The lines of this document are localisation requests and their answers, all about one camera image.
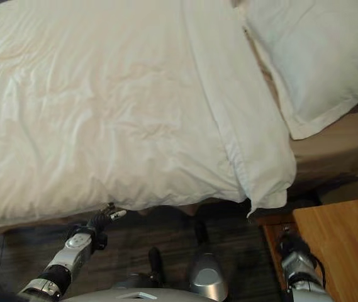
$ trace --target wood grain surface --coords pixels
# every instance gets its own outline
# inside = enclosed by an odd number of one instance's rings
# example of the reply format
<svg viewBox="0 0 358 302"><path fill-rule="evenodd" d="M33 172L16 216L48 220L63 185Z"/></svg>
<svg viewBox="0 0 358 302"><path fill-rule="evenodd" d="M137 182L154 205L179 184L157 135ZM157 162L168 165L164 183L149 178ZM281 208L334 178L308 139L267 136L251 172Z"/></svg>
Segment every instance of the wood grain surface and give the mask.
<svg viewBox="0 0 358 302"><path fill-rule="evenodd" d="M358 200L295 210L311 251L323 262L335 302L358 302Z"/></svg>

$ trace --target wrinkled fabric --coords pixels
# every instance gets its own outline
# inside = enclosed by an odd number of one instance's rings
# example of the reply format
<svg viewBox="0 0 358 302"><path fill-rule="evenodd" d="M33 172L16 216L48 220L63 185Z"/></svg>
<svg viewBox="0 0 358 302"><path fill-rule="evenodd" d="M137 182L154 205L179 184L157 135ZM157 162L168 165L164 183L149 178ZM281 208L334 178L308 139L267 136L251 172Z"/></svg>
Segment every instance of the wrinkled fabric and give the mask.
<svg viewBox="0 0 358 302"><path fill-rule="evenodd" d="M0 5L0 227L111 201L278 207L294 174L227 1Z"/></svg>

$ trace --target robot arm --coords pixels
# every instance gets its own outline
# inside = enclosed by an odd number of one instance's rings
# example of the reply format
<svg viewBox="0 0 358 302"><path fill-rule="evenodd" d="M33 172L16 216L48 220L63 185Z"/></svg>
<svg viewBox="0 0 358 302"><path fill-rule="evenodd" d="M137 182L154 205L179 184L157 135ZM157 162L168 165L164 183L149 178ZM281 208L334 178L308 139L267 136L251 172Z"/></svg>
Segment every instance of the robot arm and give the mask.
<svg viewBox="0 0 358 302"><path fill-rule="evenodd" d="M300 236L285 232L277 250L282 256L281 265L288 284L286 301L333 302L325 291L324 267ZM315 271L317 263L322 269L323 279Z"/></svg>
<svg viewBox="0 0 358 302"><path fill-rule="evenodd" d="M114 206L108 206L89 220L86 226L76 227L64 248L18 296L29 301L58 301L93 252L107 246L107 236L103 233L105 226L126 214L125 210L114 212L113 209Z"/></svg>

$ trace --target floor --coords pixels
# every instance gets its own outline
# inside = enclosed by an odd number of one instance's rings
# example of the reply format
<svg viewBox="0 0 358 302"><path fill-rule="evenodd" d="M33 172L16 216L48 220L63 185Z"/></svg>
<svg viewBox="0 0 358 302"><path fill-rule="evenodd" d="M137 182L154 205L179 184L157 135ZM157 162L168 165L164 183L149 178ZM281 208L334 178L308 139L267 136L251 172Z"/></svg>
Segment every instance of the floor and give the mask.
<svg viewBox="0 0 358 302"><path fill-rule="evenodd" d="M223 202L200 208L210 240L230 285L232 301L281 301L271 257L260 227L246 219L247 206ZM130 272L149 270L147 252L162 253L167 284L186 288L185 275L196 250L194 218L170 207L147 216L129 213L107 230L109 245L96 252L66 297L110 288ZM0 236L0 285L17 292L37 277L62 247L68 228L25 228Z"/></svg>

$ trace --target white pillow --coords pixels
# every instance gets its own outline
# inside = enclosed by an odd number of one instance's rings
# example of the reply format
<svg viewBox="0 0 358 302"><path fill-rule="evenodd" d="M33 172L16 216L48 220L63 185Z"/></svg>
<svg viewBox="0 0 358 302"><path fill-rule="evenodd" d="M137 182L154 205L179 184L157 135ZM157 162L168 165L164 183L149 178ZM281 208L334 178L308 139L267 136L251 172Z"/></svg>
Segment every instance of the white pillow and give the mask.
<svg viewBox="0 0 358 302"><path fill-rule="evenodd" d="M320 132L358 103L358 0L248 0L242 6L293 139Z"/></svg>

